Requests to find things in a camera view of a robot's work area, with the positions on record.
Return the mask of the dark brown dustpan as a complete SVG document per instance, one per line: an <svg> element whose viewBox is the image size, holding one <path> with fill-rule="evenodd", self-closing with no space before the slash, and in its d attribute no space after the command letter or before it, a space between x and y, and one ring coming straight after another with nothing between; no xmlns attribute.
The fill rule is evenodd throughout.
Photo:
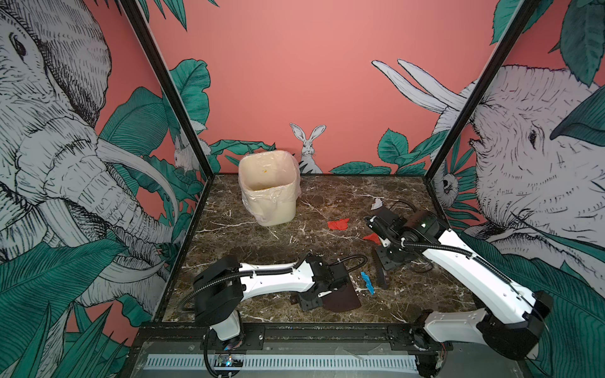
<svg viewBox="0 0 605 378"><path fill-rule="evenodd" d="M336 291L321 298L322 307L334 313L344 313L361 307L361 302L350 280Z"/></svg>

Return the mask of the blue paper scrap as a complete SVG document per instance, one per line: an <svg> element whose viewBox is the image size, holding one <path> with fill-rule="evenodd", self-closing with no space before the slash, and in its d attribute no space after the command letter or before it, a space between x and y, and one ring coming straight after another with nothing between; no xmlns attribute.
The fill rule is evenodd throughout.
<svg viewBox="0 0 605 378"><path fill-rule="evenodd" d="M363 281L364 281L364 283L366 285L366 289L368 290L368 292L371 295L374 295L375 294L375 288L374 288L374 286L373 286L373 284L371 282L370 276L367 273L365 273L365 272L361 272L360 275L361 275L361 277L362 277L362 279L363 279Z"/></svg>

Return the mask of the dark brown hand brush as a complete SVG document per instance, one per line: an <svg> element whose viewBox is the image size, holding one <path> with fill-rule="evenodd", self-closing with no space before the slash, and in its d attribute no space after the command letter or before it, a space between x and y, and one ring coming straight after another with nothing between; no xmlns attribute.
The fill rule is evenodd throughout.
<svg viewBox="0 0 605 378"><path fill-rule="evenodd" d="M381 260L377 254L377 250L375 248L372 248L371 255L372 255L373 264L374 264L375 270L376 270L378 286L383 290L387 290L389 288L387 272L384 270L384 267L381 263Z"/></svg>

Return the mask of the cream trash bin with liner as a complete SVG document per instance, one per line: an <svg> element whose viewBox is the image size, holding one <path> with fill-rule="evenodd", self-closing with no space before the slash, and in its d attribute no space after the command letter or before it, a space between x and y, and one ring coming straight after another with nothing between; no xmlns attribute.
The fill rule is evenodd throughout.
<svg viewBox="0 0 605 378"><path fill-rule="evenodd" d="M287 151L249 154L239 162L239 186L246 210L263 227L288 223L301 195L300 171Z"/></svg>

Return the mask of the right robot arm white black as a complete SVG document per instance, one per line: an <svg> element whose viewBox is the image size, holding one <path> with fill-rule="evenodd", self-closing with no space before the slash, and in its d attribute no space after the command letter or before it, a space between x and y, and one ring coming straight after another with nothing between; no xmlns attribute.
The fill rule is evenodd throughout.
<svg viewBox="0 0 605 378"><path fill-rule="evenodd" d="M426 258L455 277L481 304L474 311L424 313L411 331L420 348L432 343L476 343L520 361L537 346L553 307L550 295L512 280L428 210L403 218L382 206L365 222L381 241L377 256L384 270Z"/></svg>

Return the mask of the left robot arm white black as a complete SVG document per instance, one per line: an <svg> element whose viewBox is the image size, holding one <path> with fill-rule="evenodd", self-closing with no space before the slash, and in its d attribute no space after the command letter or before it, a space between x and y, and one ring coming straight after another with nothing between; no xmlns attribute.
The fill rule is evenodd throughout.
<svg viewBox="0 0 605 378"><path fill-rule="evenodd" d="M242 263L234 255L221 258L195 277L178 309L192 311L195 323L220 341L239 343L244 340L239 304L276 293L292 294L304 312L323 307L339 313L360 305L342 261L328 263L307 253L293 263L269 266Z"/></svg>

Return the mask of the red paper scrap middle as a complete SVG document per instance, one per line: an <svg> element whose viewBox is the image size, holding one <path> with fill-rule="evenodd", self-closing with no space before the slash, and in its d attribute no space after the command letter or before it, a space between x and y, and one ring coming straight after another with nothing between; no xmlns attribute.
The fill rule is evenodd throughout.
<svg viewBox="0 0 605 378"><path fill-rule="evenodd" d="M381 244L381 239L376 233L372 233L368 236L364 236L362 239L366 240L366 241L371 241L375 244Z"/></svg>

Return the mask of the red paper scrap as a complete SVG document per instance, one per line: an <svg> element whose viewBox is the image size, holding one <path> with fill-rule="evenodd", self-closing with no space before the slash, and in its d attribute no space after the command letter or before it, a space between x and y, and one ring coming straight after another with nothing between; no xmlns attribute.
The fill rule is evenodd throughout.
<svg viewBox="0 0 605 378"><path fill-rule="evenodd" d="M346 231L348 230L349 227L349 218L345 218L345 219L340 219L338 221L328 221L327 225L329 227L330 230L336 230L336 231Z"/></svg>
<svg viewBox="0 0 605 378"><path fill-rule="evenodd" d="M366 240L366 241L371 241L375 244L381 244L381 239L376 233L372 233L368 236L364 236L362 239Z"/></svg>

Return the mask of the white paper scrap far left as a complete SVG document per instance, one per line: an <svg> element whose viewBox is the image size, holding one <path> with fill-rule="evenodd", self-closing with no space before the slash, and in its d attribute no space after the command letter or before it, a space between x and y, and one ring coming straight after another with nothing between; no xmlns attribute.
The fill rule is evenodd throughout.
<svg viewBox="0 0 605 378"><path fill-rule="evenodd" d="M382 206L383 206L382 200L380 198L375 198L375 200L374 200L374 202L373 202L373 204L371 206L371 209L372 210L379 209Z"/></svg>

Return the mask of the red paper scrap upper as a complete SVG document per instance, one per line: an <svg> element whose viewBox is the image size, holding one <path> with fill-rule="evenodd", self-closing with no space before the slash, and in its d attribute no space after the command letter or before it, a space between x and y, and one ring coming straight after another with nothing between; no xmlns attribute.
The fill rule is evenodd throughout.
<svg viewBox="0 0 605 378"><path fill-rule="evenodd" d="M330 230L336 230L336 231L346 231L348 230L349 227L349 218L345 218L345 219L340 219L338 221L328 221L327 225L329 227Z"/></svg>

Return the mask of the right black frame post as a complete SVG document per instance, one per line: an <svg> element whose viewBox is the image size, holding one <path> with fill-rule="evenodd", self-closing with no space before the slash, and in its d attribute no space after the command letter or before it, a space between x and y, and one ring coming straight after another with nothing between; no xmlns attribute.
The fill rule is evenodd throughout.
<svg viewBox="0 0 605 378"><path fill-rule="evenodd" d="M436 176L449 151L452 149L458 137L460 137L463 129L469 123L470 117L477 109L479 102L489 89L500 67L504 64L504 61L507 59L507 56L515 46L519 36L521 36L529 19L539 5L539 0L520 1L518 4L512 15L512 19L510 19L504 30L504 34L502 35L496 50L493 51L487 66L485 66L481 76L478 78L474 90L471 92L469 99L460 111L452 129L447 134L447 138L444 140L444 144L441 149L439 149L437 156L433 159L432 164L426 171L424 176L425 181L432 180Z"/></svg>

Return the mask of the black frame post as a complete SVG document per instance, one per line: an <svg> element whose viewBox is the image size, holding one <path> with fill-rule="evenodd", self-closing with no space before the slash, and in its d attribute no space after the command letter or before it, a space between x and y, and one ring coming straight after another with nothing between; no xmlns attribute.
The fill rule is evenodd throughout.
<svg viewBox="0 0 605 378"><path fill-rule="evenodd" d="M519 36L521 36L529 19L539 5L539 0L520 1L518 4L512 15L512 19L510 19L504 30L504 34L502 35L496 50L493 51L487 66L485 66L481 76L478 78L474 90L471 92L469 99L460 111L452 129L447 134L447 138L444 140L444 144L441 149L439 149L437 156L433 159L432 164L426 171L424 176L425 181L432 180L436 176L449 151L452 149L458 137L460 137L463 129L469 123L470 117L477 109L479 102L489 89L500 67L504 64L504 61L507 59L507 56L515 46Z"/></svg>
<svg viewBox="0 0 605 378"><path fill-rule="evenodd" d="M166 95L169 104L175 113L179 125L187 137L187 141L189 141L189 144L193 149L196 160L200 164L204 176L206 179L214 179L214 172L199 144L199 138L195 134L191 119L188 116L182 98L176 89L170 71L166 67L165 60L154 40L154 36L149 30L140 3L133 0L121 0L120 4L161 85L162 91Z"/></svg>

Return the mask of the left black frame post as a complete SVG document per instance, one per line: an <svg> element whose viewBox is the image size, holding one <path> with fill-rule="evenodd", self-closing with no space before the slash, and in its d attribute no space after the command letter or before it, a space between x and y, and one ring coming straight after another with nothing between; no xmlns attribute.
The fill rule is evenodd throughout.
<svg viewBox="0 0 605 378"><path fill-rule="evenodd" d="M179 125L187 137L187 141L189 141L189 144L193 149L196 160L200 164L204 176L206 179L214 179L214 172L199 144L199 138L195 134L191 119L188 116L182 98L176 89L170 71L166 67L165 60L154 40L154 36L149 30L140 3L133 0L121 0L120 4L161 85L162 91L166 95L169 104L175 113Z"/></svg>

